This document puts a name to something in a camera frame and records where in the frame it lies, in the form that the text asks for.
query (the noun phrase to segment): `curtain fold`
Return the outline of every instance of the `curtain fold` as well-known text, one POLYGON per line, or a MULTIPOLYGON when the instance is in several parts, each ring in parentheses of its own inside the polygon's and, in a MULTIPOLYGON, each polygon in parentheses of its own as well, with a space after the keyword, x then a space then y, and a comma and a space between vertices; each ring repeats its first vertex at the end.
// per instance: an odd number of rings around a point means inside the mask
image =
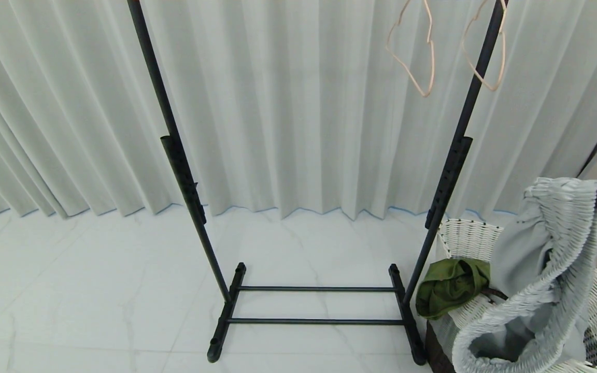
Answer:
MULTIPOLYGON (((142 1, 211 211, 429 208, 472 78, 460 38, 479 3, 430 2, 427 98, 384 49, 403 3, 142 1)), ((492 6, 467 36, 474 59, 492 6)), ((428 27, 411 2, 391 43, 422 87, 428 27)), ((596 149, 597 2, 511 1, 505 31, 504 81, 481 90, 450 215, 516 210, 535 177, 575 177, 596 149)), ((125 2, 0 2, 0 211, 182 204, 164 134, 125 2)))

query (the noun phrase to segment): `green clothing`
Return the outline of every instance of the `green clothing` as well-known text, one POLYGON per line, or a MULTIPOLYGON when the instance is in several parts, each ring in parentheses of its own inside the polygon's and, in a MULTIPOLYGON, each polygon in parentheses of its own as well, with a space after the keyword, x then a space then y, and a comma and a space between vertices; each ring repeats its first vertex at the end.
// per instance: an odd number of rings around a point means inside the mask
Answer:
POLYGON ((416 292, 416 312, 436 320, 474 299, 490 285, 490 264, 476 259, 444 259, 430 265, 416 292))

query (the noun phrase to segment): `clothes rack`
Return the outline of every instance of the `clothes rack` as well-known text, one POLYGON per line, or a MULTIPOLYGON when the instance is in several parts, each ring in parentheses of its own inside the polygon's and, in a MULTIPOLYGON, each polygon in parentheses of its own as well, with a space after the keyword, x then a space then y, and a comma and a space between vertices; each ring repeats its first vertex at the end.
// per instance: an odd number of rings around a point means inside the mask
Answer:
MULTIPOLYGON (((400 278, 400 270, 395 264, 389 266, 388 272, 391 278, 391 286, 388 288, 367 288, 366 286, 248 286, 243 285, 244 275, 246 274, 246 265, 239 263, 234 271, 234 279, 229 288, 226 285, 220 265, 214 253, 211 242, 209 241, 204 224, 206 224, 206 214, 204 207, 197 195, 197 183, 190 172, 190 165, 186 156, 181 138, 176 127, 176 121, 172 112, 172 108, 163 84, 163 78, 153 52, 149 30, 144 20, 144 14, 139 0, 127 0, 128 7, 131 12, 133 23, 135 24, 135 31, 139 44, 144 55, 151 82, 158 98, 163 119, 167 127, 168 136, 161 137, 161 142, 165 149, 167 158, 172 166, 176 181, 183 195, 186 206, 189 210, 192 222, 197 229, 197 234, 200 237, 204 253, 209 261, 211 270, 214 273, 218 288, 222 293, 224 300, 223 309, 218 319, 218 324, 214 332, 213 338, 209 342, 207 359, 211 363, 215 363, 220 358, 222 353, 223 343, 227 336, 228 328, 231 324, 348 324, 348 325, 398 325, 404 326, 407 333, 407 340, 410 345, 413 360, 418 365, 424 365, 427 361, 427 354, 423 347, 421 336, 416 326, 415 318, 411 312, 409 301, 411 300, 414 290, 418 284, 422 269, 427 260, 430 248, 433 244, 436 232, 438 230, 441 219, 446 212, 448 200, 455 189, 455 184, 459 177, 462 166, 466 159, 469 148, 472 144, 471 137, 465 137, 464 132, 471 118, 478 92, 481 88, 481 82, 476 75, 473 76, 469 92, 467 92, 466 99, 462 113, 458 121, 453 140, 448 149, 448 156, 438 183, 438 187, 434 193, 434 198, 430 210, 427 214, 427 221, 425 227, 428 229, 427 236, 421 248, 419 259, 416 262, 414 271, 410 278, 409 284, 405 289, 400 278), (397 305, 400 310, 400 319, 252 319, 252 318, 236 318, 233 317, 234 309, 239 294, 242 291, 329 291, 329 292, 389 292, 395 293, 397 305)), ((490 57, 497 40, 499 28, 502 23, 502 16, 504 10, 500 2, 495 2, 494 9, 491 15, 488 30, 485 35, 483 46, 476 64, 476 71, 481 76, 485 76, 490 57)))

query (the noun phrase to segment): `tile floor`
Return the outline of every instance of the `tile floor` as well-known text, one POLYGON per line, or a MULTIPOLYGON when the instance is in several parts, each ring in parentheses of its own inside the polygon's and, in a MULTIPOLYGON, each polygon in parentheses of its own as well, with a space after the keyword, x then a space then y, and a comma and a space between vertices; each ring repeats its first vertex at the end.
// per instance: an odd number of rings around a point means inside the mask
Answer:
MULTIPOLYGON (((424 215, 389 210, 351 221, 340 211, 233 208, 207 228, 229 283, 390 286, 408 281, 424 215)), ((235 325, 206 361, 222 309, 187 210, 61 220, 0 214, 0 372, 427 372, 399 326, 235 325)), ((396 318, 392 293, 243 293, 238 317, 396 318)))

